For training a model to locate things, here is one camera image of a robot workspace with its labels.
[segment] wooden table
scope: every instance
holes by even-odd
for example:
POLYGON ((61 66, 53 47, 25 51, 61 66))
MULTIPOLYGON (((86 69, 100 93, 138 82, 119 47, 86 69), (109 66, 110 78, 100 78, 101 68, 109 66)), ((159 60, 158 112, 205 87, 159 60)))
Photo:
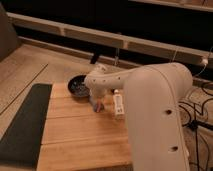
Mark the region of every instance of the wooden table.
POLYGON ((112 96, 95 113, 88 99, 74 99, 67 84, 54 84, 37 171, 130 171, 124 120, 113 115, 112 96))

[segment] floor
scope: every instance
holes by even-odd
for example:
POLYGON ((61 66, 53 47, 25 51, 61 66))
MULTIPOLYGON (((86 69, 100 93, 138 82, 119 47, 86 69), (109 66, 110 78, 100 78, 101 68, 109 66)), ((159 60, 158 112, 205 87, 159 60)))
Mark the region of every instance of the floor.
MULTIPOLYGON (((79 74, 87 74, 94 66, 89 60, 58 53, 55 51, 23 44, 13 54, 0 62, 0 138, 13 119, 31 86, 35 83, 68 82, 72 77, 79 74)), ((121 68, 108 66, 111 72, 121 68)), ((192 101, 202 103, 210 98, 200 89, 195 89, 190 96, 192 101)), ((209 122, 213 123, 213 101, 208 102, 206 108, 209 112, 209 122)), ((186 115, 181 110, 184 120, 186 115)), ((207 140, 210 151, 213 151, 213 136, 205 129, 199 129, 200 134, 207 140)), ((185 140, 190 152, 190 161, 196 161, 194 134, 184 129, 185 140)), ((200 137, 201 166, 205 166, 207 150, 205 143, 200 137)), ((213 157, 210 157, 209 165, 213 167, 213 157)), ((34 171, 33 168, 17 168, 0 166, 1 171, 34 171)))
POLYGON ((160 0, 165 2, 175 2, 175 3, 185 3, 190 5, 199 5, 204 7, 213 7, 213 1, 212 0, 160 0))

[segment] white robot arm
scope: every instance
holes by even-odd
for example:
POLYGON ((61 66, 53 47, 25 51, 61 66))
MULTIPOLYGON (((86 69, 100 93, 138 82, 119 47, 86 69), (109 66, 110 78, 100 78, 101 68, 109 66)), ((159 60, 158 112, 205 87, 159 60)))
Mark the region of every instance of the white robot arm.
POLYGON ((192 75, 179 63, 146 65, 104 74, 98 66, 85 78, 91 95, 124 89, 124 110, 134 171, 189 171, 178 101, 192 86, 192 75))

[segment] black bowl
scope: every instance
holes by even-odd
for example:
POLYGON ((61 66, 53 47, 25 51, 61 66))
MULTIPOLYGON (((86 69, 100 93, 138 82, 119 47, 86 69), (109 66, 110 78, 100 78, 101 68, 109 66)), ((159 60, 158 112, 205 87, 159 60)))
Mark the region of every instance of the black bowl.
POLYGON ((74 97, 89 97, 89 88, 84 84, 86 75, 78 75, 68 83, 68 89, 74 97))

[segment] dark gray mat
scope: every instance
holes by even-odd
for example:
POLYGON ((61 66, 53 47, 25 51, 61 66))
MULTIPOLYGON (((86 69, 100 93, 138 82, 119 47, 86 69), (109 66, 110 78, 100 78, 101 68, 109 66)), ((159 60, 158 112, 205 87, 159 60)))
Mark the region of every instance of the dark gray mat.
POLYGON ((35 84, 0 141, 0 163, 37 165, 52 85, 35 84))

